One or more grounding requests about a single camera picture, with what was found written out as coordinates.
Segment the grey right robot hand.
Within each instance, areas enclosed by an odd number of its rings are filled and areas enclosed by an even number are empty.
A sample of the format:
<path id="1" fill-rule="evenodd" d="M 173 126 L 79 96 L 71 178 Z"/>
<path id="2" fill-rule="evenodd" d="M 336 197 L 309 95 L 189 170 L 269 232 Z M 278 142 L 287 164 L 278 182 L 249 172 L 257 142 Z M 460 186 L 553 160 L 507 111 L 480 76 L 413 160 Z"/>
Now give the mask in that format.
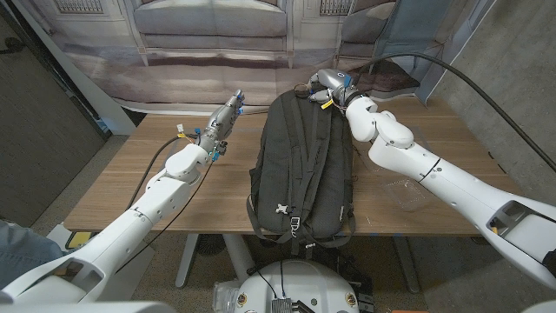
<path id="1" fill-rule="evenodd" d="M 361 94 L 349 74 L 334 69 L 318 70 L 310 77 L 308 84 L 311 87 L 308 99 L 321 104 L 333 100 L 341 107 L 347 107 Z"/>

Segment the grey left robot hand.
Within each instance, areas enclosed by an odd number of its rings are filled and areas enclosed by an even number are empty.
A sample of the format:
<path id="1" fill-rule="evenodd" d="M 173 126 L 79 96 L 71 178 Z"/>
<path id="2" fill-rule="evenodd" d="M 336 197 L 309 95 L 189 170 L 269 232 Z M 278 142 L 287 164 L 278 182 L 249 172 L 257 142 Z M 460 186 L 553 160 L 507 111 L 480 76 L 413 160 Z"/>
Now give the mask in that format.
<path id="1" fill-rule="evenodd" d="M 241 89 L 222 106 L 213 112 L 208 124 L 198 139 L 198 145 L 209 154 L 224 155 L 235 121 L 242 113 L 244 94 Z"/>

